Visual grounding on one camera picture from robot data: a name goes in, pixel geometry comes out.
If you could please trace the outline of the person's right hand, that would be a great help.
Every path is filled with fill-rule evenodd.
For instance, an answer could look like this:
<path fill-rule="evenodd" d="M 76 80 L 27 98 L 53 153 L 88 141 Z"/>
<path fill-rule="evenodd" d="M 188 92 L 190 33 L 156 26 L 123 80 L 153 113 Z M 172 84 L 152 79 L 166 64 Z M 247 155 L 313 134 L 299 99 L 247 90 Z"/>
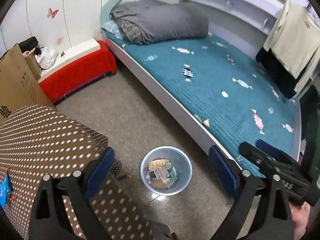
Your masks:
<path fill-rule="evenodd" d="M 306 232 L 311 206 L 307 202 L 304 202 L 302 206 L 289 202 L 289 206 L 294 223 L 293 239 L 300 240 Z"/>

